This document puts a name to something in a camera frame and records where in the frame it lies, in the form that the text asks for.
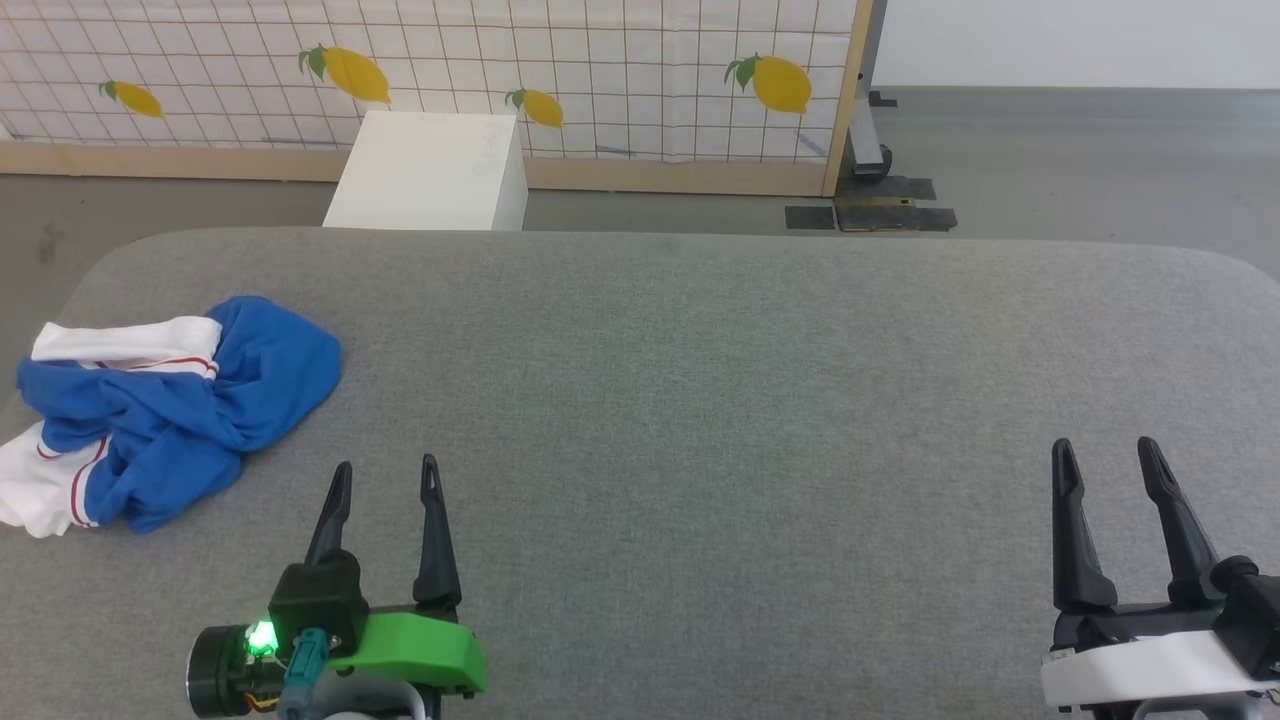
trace grid pattern backdrop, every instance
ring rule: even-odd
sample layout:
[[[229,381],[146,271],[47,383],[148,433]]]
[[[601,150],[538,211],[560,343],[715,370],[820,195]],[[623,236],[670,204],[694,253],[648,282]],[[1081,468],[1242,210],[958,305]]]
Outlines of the grid pattern backdrop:
[[[534,156],[824,163],[855,6],[0,0],[0,122],[29,142],[347,149],[365,111],[387,105],[338,87],[333,61],[317,77],[300,59],[324,46],[376,65],[392,110],[518,114]],[[803,113],[765,106],[759,77],[745,88],[724,82],[731,61],[756,54],[804,73]],[[508,92],[522,88],[517,110]],[[554,100],[559,127],[530,115],[532,91]]]

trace gray table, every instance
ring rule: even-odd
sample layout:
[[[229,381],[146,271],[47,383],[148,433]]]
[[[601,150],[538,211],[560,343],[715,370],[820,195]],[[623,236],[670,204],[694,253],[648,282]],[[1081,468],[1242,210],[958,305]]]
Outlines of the gray table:
[[[342,383],[154,534],[0,532],[0,715],[188,716],[192,638],[261,616],[344,459],[372,603],[408,598],[440,459],[492,679],[449,719],[1041,716],[1060,436],[1123,598],[1167,577],[1143,433],[1219,550],[1280,570],[1280,288],[1226,258],[224,229],[110,255],[60,322],[236,293],[337,334]]]

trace white box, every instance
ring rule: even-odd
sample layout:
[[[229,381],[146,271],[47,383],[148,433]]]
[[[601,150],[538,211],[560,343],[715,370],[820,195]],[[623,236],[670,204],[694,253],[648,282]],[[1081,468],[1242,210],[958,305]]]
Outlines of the white box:
[[[515,115],[375,110],[324,227],[518,231],[527,201]]]

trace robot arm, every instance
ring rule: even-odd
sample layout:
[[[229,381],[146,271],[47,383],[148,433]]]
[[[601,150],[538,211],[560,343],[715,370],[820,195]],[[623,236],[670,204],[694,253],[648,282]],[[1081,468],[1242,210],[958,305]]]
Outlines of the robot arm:
[[[1167,603],[1117,602],[1084,518],[1069,441],[1053,443],[1053,644],[1041,667],[1048,706],[1097,720],[1201,710],[1261,716],[1280,684],[1280,578],[1244,556],[1219,561],[1160,446],[1138,441],[1147,496],[1160,510],[1172,579]]]
[[[484,692],[484,652],[457,621],[462,589],[435,457],[422,457],[413,605],[370,609],[360,591],[360,562],[342,550],[351,475],[349,462],[338,465],[306,559],[280,575],[270,619],[196,638],[187,700],[198,717],[436,720],[443,696]]]

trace white wall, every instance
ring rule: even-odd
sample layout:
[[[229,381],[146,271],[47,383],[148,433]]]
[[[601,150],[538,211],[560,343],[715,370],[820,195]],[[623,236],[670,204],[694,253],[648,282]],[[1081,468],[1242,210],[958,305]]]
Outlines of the white wall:
[[[1280,0],[888,0],[874,81],[1280,88]]]

